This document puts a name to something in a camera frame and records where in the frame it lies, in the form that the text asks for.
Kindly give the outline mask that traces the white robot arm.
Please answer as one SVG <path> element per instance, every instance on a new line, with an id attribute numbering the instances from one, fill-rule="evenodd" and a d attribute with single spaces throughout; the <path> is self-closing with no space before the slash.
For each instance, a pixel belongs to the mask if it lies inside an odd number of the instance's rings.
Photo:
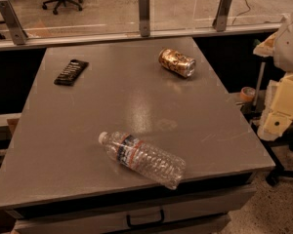
<path id="1" fill-rule="evenodd" d="M 257 130 L 260 139 L 274 141 L 293 122 L 293 12 L 253 53 L 261 58 L 272 57 L 274 66 L 285 72 L 278 82 L 270 80 L 267 86 L 265 109 Z"/>

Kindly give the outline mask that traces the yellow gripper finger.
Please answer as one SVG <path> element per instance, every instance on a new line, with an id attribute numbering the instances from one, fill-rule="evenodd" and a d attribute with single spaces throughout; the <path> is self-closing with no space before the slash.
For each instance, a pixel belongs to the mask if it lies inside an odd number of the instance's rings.
<path id="1" fill-rule="evenodd" d="M 293 122 L 293 73 L 286 73 L 278 82 L 270 80 L 257 135 L 274 141 L 281 137 Z"/>
<path id="2" fill-rule="evenodd" d="M 261 58 L 273 57 L 277 36 L 278 32 L 270 35 L 266 40 L 264 40 L 255 47 L 255 49 L 253 50 L 253 54 Z"/>

